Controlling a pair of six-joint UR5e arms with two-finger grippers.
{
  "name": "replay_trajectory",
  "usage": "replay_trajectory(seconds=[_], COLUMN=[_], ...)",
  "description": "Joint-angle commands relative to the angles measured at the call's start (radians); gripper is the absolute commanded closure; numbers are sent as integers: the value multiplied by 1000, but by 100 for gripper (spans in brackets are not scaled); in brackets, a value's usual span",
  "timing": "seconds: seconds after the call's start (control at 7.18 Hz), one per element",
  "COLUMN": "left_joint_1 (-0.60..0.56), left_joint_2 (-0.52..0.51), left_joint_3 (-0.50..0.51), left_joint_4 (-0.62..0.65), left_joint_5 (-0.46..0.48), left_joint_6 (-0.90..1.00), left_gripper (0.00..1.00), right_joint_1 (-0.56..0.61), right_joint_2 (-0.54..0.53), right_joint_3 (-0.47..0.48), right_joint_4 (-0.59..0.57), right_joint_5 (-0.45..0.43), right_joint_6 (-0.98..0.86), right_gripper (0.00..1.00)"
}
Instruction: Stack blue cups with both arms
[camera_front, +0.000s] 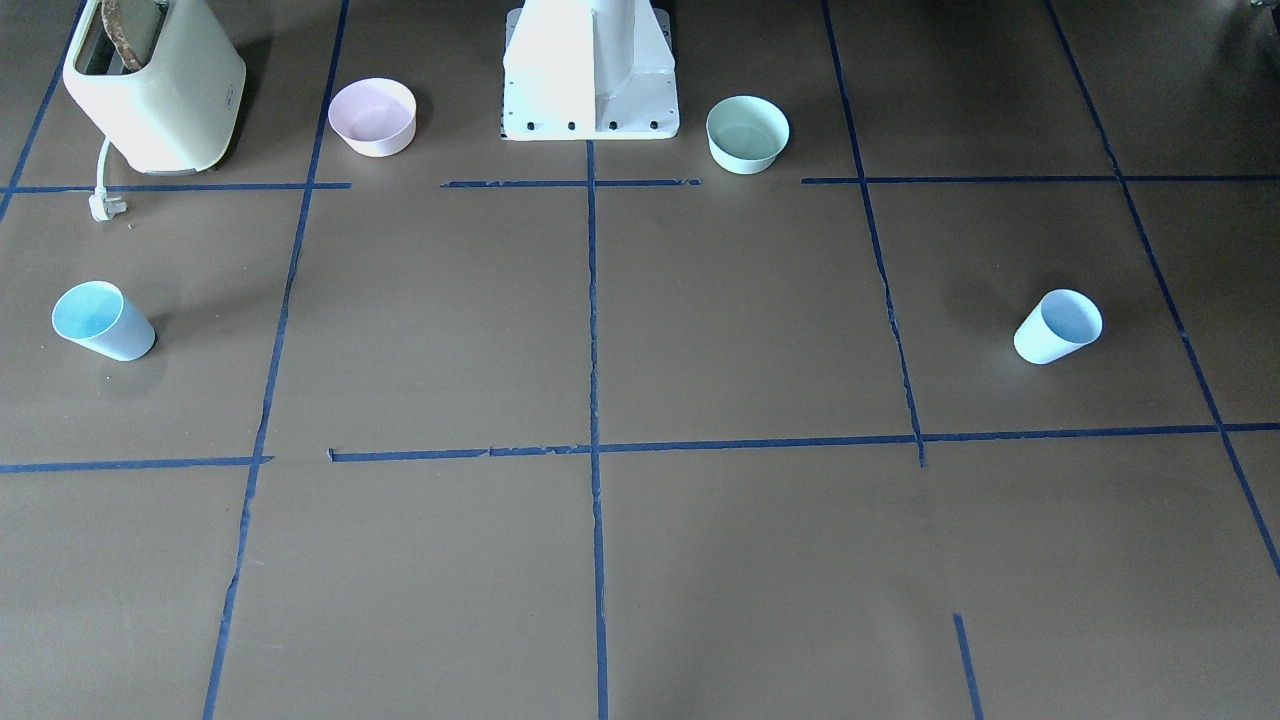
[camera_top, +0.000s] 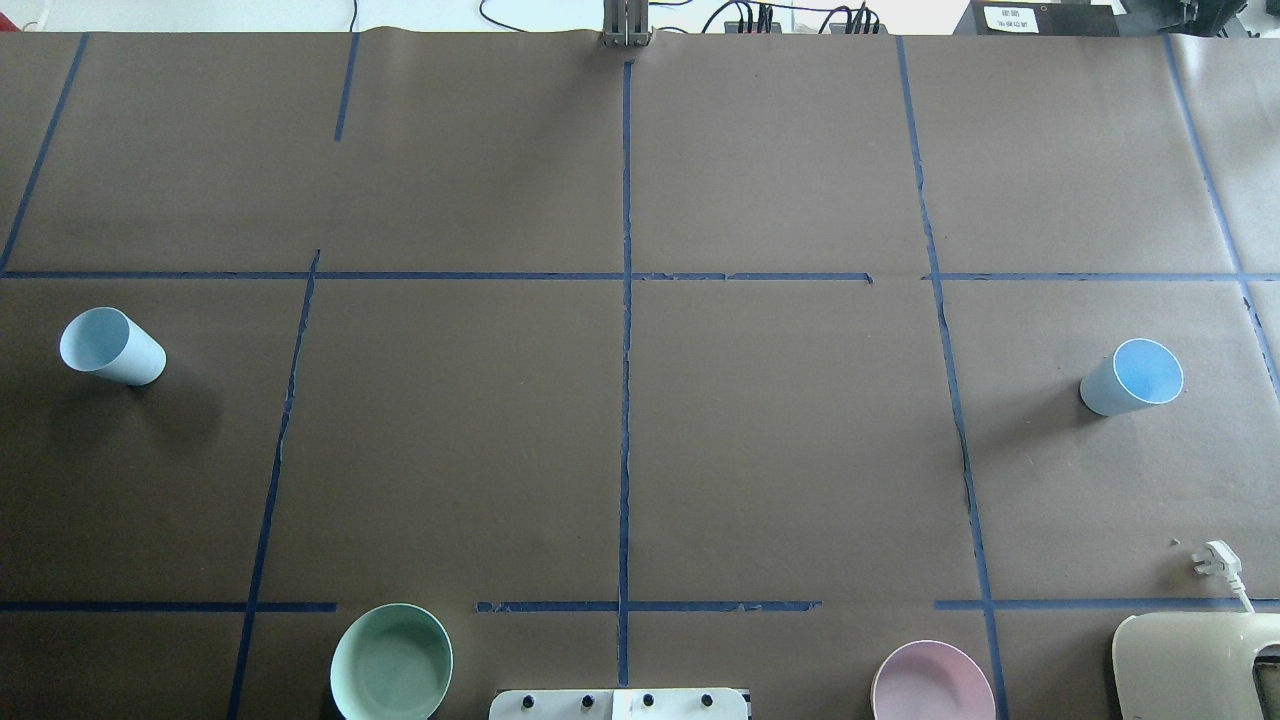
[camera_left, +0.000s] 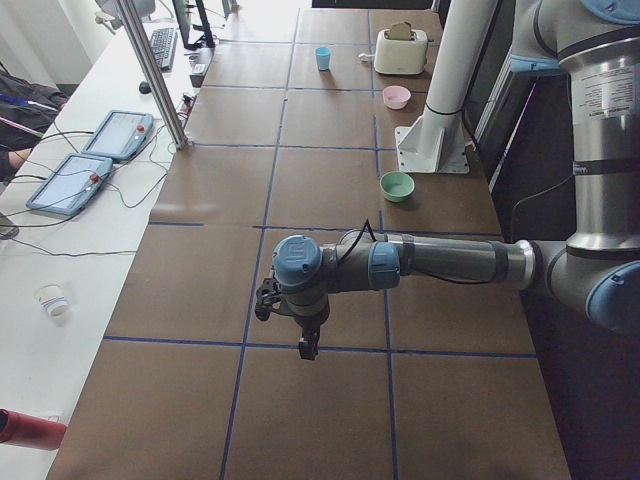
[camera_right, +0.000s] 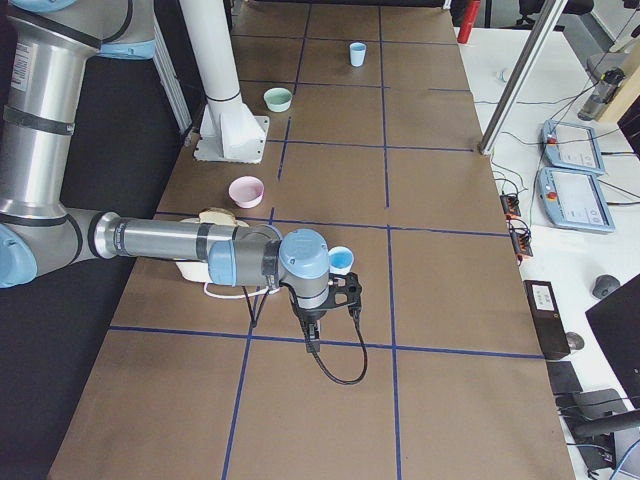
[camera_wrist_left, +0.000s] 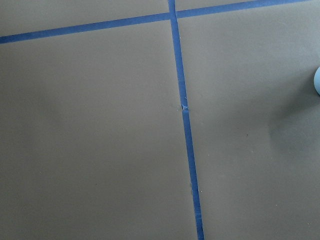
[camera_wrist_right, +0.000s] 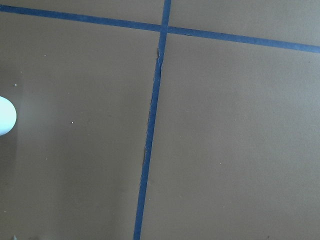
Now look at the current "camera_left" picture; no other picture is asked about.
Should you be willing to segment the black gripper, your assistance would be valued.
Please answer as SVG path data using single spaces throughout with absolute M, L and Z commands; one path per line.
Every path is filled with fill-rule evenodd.
M 303 360 L 315 360 L 318 355 L 319 331 L 326 322 L 330 313 L 330 305 L 327 297 L 321 297 L 318 301 L 309 305 L 297 305 L 292 300 L 288 301 L 293 319 L 301 328 L 302 335 L 298 342 L 298 351 Z

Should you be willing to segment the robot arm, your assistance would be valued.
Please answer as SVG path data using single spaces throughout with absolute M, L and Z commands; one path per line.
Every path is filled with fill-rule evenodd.
M 314 359 L 333 293 L 390 289 L 406 275 L 455 283 L 511 282 L 542 291 L 609 330 L 639 330 L 639 5 L 635 1 L 520 1 L 511 68 L 570 77 L 576 230 L 565 242 L 513 244 L 369 227 L 319 245 L 281 240 L 255 315 L 289 316 L 299 353 Z

